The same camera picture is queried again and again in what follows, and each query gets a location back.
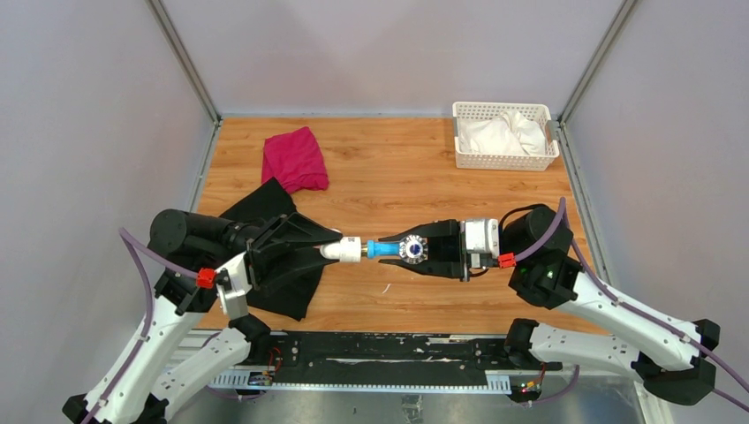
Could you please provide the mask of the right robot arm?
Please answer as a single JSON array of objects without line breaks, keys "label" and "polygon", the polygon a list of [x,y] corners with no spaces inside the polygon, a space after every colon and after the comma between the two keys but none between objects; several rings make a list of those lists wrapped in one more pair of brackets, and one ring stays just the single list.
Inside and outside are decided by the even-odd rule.
[{"label": "right robot arm", "polygon": [[676,405],[695,405],[715,391],[717,370],[709,354],[719,343],[719,326],[680,320],[603,282],[575,243],[564,202],[514,208],[499,219],[422,224],[365,247],[370,259],[424,276],[466,282],[491,269],[510,269],[509,286],[527,304],[601,329],[594,335],[518,318],[503,346],[515,368],[595,368],[639,382]]}]

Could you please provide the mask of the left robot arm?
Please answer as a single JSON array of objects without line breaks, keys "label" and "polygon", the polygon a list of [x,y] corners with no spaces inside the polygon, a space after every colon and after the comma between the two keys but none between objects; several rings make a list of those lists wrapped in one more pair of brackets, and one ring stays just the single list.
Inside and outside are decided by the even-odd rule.
[{"label": "left robot arm", "polygon": [[[250,292],[273,294],[293,278],[330,264],[338,231],[299,213],[241,223],[176,209],[160,212],[147,244],[121,238],[132,258],[163,265],[146,283],[146,311],[124,351],[87,393],[70,397],[64,415],[74,423],[165,423],[216,376],[242,361],[263,363],[269,327],[250,314]],[[176,367],[180,343],[219,304],[228,326]]]}]

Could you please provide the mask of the blue water faucet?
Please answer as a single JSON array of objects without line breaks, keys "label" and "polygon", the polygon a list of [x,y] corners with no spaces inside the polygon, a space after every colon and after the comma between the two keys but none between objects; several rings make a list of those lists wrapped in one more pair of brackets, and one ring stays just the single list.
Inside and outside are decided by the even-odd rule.
[{"label": "blue water faucet", "polygon": [[428,257],[427,240],[409,234],[397,241],[368,240],[364,245],[368,259],[392,257],[406,264],[419,264]]}]

